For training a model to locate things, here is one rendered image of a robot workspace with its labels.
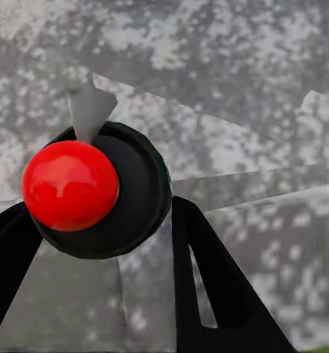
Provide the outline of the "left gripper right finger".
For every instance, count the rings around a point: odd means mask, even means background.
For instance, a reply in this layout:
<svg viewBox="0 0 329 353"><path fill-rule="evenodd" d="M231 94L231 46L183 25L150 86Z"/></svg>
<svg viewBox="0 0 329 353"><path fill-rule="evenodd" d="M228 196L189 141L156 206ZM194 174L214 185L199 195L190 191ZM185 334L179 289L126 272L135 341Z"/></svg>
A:
<svg viewBox="0 0 329 353"><path fill-rule="evenodd" d="M195 203L172 195L177 353L298 353ZM218 328L201 324L191 245Z"/></svg>

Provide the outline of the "insectifuge atomizer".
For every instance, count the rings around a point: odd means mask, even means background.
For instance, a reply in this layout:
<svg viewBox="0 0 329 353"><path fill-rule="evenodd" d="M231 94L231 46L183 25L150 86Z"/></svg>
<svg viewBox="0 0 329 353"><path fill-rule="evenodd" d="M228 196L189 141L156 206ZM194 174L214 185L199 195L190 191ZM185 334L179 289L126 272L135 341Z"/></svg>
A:
<svg viewBox="0 0 329 353"><path fill-rule="evenodd" d="M172 205L164 159L147 136L107 121L116 97L66 89L74 127L45 145L24 172L29 215L53 247L79 259L131 253L160 228Z"/></svg>

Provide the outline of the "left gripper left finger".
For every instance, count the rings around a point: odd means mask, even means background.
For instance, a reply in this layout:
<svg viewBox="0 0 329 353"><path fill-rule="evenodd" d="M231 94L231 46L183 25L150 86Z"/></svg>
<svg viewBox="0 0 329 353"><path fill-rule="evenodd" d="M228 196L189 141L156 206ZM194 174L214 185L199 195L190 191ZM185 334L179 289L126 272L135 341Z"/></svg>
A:
<svg viewBox="0 0 329 353"><path fill-rule="evenodd" d="M42 240L25 202L0 213L0 326Z"/></svg>

